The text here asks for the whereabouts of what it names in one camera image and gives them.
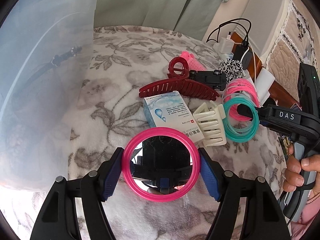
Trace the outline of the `pink round mirror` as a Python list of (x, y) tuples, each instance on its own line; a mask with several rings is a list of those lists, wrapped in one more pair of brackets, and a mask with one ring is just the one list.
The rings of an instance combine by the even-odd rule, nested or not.
[(122, 173), (127, 185), (152, 202), (170, 202), (187, 194), (200, 174), (200, 155), (182, 132), (155, 127), (134, 136), (124, 149)]

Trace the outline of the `black beaded hair clip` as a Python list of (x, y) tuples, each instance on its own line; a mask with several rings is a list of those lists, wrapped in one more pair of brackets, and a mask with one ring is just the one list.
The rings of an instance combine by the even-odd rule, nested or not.
[(78, 55), (82, 51), (81, 46), (72, 47), (68, 52), (61, 54), (61, 55), (55, 55), (50, 62), (45, 64), (43, 67), (41, 67), (39, 70), (37, 70), (25, 83), (24, 87), (28, 87), (31, 83), (33, 83), (35, 80), (37, 80), (39, 77), (41, 77), (43, 74), (46, 74), (49, 70), (53, 68), (57, 68), (61, 66), (61, 63), (63, 61), (68, 60), (71, 57), (74, 57)]

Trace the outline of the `cream hair claw clip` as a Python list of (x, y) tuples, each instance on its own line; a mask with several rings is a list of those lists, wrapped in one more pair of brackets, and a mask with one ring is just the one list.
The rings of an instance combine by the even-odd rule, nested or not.
[(226, 118), (225, 110), (222, 104), (217, 105), (210, 100), (209, 103), (203, 103), (193, 113), (203, 136), (203, 144), (206, 147), (225, 145), (226, 134), (223, 120)]

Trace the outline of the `floral white table cloth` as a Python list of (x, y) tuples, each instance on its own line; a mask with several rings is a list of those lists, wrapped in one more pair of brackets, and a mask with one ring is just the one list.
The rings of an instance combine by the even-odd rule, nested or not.
[[(138, 94), (140, 88), (166, 79), (169, 61), (182, 52), (213, 72), (221, 60), (212, 47), (151, 27), (119, 25), (71, 34), (51, 31), (44, 36), (30, 51), (21, 85), (13, 93), (17, 124), (12, 125), (16, 139), (14, 146), (11, 138), (10, 165), (23, 180), (20, 187), (47, 192), (57, 175), (81, 178), (150, 127), (199, 134), (187, 109), (193, 113), (209, 101)], [(240, 178), (265, 175), (279, 197), (285, 161), (275, 132), (260, 126), (251, 141), (227, 140), (205, 149)], [(121, 175), (103, 207), (117, 239), (205, 239), (218, 205), (201, 177), (178, 200), (156, 203), (135, 194)]]

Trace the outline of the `beige quilted lace cover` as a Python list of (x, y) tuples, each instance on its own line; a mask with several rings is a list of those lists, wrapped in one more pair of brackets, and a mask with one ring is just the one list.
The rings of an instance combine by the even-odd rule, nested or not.
[(301, 0), (285, 0), (266, 68), (277, 83), (292, 85), (301, 62), (314, 66), (319, 73), (319, 27)]

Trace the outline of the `black white leopard scrunchie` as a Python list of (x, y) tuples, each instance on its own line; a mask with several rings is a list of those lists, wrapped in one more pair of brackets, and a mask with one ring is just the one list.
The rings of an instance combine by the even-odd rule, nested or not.
[(242, 63), (238, 60), (226, 59), (221, 61), (219, 70), (225, 73), (227, 83), (244, 77)]

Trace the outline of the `black power adapter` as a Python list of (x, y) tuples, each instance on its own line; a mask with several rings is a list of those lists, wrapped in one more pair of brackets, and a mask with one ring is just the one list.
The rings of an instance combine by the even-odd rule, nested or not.
[(243, 70), (249, 67), (249, 63), (253, 57), (253, 52), (249, 46), (242, 46), (237, 44), (233, 52), (234, 61), (239, 61), (242, 64)]

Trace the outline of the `white ear drops box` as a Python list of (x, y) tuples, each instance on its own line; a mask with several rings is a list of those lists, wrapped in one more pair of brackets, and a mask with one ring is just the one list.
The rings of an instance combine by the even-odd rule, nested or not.
[(193, 143), (204, 139), (197, 122), (178, 91), (144, 98), (143, 111), (151, 128), (176, 129), (189, 137)]

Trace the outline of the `black toy car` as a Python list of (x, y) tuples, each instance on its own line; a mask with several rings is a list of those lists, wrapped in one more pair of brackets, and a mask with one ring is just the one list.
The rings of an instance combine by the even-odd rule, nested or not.
[(226, 74), (220, 70), (214, 71), (189, 71), (189, 79), (207, 85), (211, 89), (225, 90), (227, 85)]

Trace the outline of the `dark red hair claw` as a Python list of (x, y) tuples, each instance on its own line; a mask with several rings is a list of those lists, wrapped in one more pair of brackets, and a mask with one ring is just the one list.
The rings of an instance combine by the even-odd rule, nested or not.
[(178, 91), (190, 98), (215, 101), (219, 94), (216, 90), (198, 81), (189, 79), (189, 65), (182, 57), (175, 57), (169, 62), (168, 78), (152, 82), (139, 89), (139, 97), (146, 98), (154, 95)]

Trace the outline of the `pink hair roller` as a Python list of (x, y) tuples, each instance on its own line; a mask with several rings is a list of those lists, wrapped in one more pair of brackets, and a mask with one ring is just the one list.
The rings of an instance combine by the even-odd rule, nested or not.
[(180, 57), (184, 58), (190, 70), (206, 71), (206, 68), (197, 60), (195, 56), (187, 51), (182, 51)]

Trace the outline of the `clear plastic storage bin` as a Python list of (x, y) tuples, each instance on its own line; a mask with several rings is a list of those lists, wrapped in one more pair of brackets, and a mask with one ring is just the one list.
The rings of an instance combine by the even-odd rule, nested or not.
[[(70, 117), (93, 54), (97, 0), (14, 0), (1, 23), (1, 184), (46, 190), (67, 174)], [(55, 55), (82, 51), (24, 87)]]

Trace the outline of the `grey green curtain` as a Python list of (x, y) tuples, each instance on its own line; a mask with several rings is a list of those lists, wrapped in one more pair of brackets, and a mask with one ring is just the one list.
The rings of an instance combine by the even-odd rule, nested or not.
[(178, 31), (201, 40), (228, 0), (97, 0), (95, 27), (135, 25)]

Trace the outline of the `white usb wall plug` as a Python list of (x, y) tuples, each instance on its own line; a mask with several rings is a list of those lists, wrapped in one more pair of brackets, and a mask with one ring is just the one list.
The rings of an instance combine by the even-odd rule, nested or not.
[(231, 39), (231, 32), (226, 37), (222, 37), (219, 43), (219, 52), (221, 54), (230, 54), (234, 47), (234, 41)]

